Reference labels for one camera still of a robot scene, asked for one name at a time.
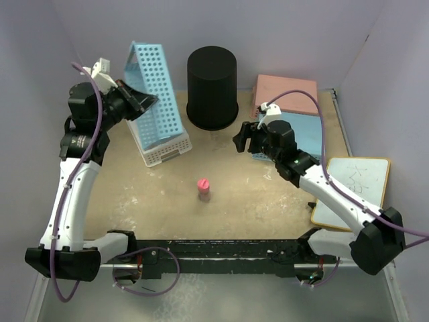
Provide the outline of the light blue basket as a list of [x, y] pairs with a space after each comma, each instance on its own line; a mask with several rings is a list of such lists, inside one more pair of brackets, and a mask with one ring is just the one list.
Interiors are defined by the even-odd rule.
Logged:
[[135, 120], [144, 150], [184, 133], [162, 45], [132, 42], [124, 68], [124, 81], [132, 89], [158, 98]]

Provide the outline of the large black plastic bucket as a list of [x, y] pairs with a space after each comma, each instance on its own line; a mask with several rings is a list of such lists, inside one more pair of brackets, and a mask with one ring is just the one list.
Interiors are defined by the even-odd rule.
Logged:
[[219, 46], [199, 48], [187, 61], [187, 116], [207, 131], [229, 127], [238, 116], [237, 59]]

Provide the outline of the white perforated plastic basket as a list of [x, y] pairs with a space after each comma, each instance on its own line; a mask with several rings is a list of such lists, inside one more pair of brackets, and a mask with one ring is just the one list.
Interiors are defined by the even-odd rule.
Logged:
[[154, 148], [144, 150], [141, 146], [136, 122], [127, 121], [127, 126], [135, 140], [135, 143], [137, 144], [141, 157], [148, 168], [157, 166], [171, 158], [189, 152], [192, 149], [190, 137], [188, 132], [184, 129], [184, 132], [179, 136], [168, 139], [165, 143], [155, 146]]

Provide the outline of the blue perforated plastic basket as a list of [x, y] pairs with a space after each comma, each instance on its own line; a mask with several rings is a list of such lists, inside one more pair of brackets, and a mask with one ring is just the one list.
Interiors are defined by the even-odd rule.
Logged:
[[322, 127], [319, 116], [282, 112], [282, 120], [287, 121], [294, 130], [298, 148], [320, 160]]

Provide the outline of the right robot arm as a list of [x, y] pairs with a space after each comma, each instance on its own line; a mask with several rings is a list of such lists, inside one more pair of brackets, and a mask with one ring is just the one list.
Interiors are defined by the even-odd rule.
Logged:
[[312, 233], [298, 246], [303, 261], [314, 262], [320, 256], [346, 258], [376, 275], [405, 250], [400, 212], [393, 207], [382, 209], [335, 180], [317, 159], [298, 148], [288, 122], [245, 121], [233, 143], [239, 153], [265, 154], [284, 180], [316, 197], [349, 227], [348, 233], [326, 229]]

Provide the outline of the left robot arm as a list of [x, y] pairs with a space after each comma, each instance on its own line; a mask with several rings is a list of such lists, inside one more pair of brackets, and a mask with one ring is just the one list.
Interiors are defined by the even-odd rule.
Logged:
[[84, 240], [84, 223], [95, 179], [110, 139], [108, 131], [133, 121], [158, 101], [116, 80], [107, 93], [91, 83], [69, 90], [70, 116], [60, 141], [60, 181], [54, 208], [39, 245], [28, 248], [25, 262], [48, 278], [90, 282], [100, 265], [117, 257], [123, 263], [138, 254], [133, 232], [110, 230], [95, 241]]

